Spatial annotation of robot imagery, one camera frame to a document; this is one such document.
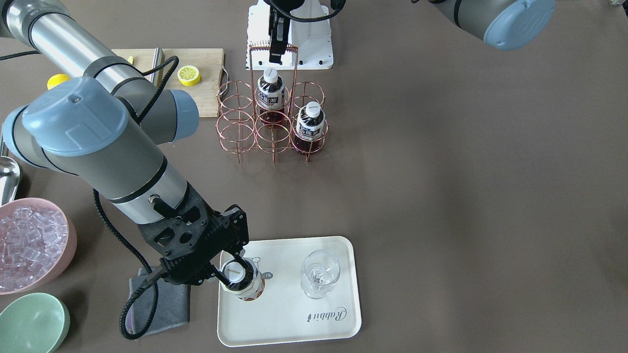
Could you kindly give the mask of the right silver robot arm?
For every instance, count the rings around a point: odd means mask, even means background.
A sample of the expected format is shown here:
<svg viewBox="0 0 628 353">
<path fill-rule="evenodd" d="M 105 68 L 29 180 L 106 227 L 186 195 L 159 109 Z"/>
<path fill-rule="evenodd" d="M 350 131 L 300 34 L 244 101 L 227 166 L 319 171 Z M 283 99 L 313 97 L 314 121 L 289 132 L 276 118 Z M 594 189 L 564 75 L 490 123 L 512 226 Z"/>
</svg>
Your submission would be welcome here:
<svg viewBox="0 0 628 353">
<path fill-rule="evenodd" d="M 197 129 L 190 94 L 155 87 L 58 0 L 3 0 L 1 35 L 70 77 L 7 116 L 8 149 L 34 167 L 79 176 L 137 224 L 161 254 L 149 284 L 217 279 L 229 286 L 211 260 L 226 251 L 242 263 L 244 212 L 237 205 L 213 210 L 159 149 Z"/>
</svg>

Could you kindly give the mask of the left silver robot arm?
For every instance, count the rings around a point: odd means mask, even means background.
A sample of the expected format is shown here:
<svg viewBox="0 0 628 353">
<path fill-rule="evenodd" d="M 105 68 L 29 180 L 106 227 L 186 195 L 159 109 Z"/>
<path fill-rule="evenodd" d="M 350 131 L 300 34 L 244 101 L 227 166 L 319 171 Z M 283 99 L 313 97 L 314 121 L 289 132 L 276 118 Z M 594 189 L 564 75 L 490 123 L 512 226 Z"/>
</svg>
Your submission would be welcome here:
<svg viewBox="0 0 628 353">
<path fill-rule="evenodd" d="M 303 0 L 267 0 L 271 63 L 280 63 L 288 47 L 291 22 L 325 22 L 344 8 L 344 0 L 332 0 L 332 12 L 318 17 L 301 18 L 292 11 L 304 5 Z M 453 24 L 502 51 L 517 50 L 534 40 L 552 18 L 553 0 L 431 0 Z"/>
</svg>

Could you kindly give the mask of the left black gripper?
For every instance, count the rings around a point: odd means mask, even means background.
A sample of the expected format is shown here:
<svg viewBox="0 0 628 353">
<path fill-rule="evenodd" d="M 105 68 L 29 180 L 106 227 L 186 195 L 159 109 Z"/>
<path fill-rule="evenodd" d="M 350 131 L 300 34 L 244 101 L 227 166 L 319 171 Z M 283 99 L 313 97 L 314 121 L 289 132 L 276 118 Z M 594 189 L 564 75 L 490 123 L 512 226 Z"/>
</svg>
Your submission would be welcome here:
<svg viewBox="0 0 628 353">
<path fill-rule="evenodd" d="M 281 56 L 285 54 L 288 44 L 288 20 L 279 20 L 279 18 L 307 22 L 307 19 L 291 14 L 291 11 L 303 6 L 304 2 L 304 0 L 265 0 L 265 3 L 270 6 L 268 26 L 270 63 L 282 64 Z"/>
</svg>

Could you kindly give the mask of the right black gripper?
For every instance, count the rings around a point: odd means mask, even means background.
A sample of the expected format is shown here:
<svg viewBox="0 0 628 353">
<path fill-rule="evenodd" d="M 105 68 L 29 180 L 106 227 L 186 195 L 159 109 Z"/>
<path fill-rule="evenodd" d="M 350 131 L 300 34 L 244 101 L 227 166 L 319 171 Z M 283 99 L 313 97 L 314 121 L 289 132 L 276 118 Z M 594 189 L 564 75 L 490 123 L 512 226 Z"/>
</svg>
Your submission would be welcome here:
<svg viewBox="0 0 628 353">
<path fill-rule="evenodd" d="M 215 211 L 191 185 L 176 208 L 157 194 L 150 195 L 149 202 L 163 217 L 155 223 L 139 225 L 146 243 L 161 254 L 159 267 L 149 276 L 149 284 L 161 278 L 174 285 L 199 285 L 208 279 L 219 281 L 231 290 L 232 283 L 211 260 L 225 251 L 234 262 L 248 267 L 242 257 L 249 242 L 244 210 L 234 204 L 222 213 Z"/>
</svg>

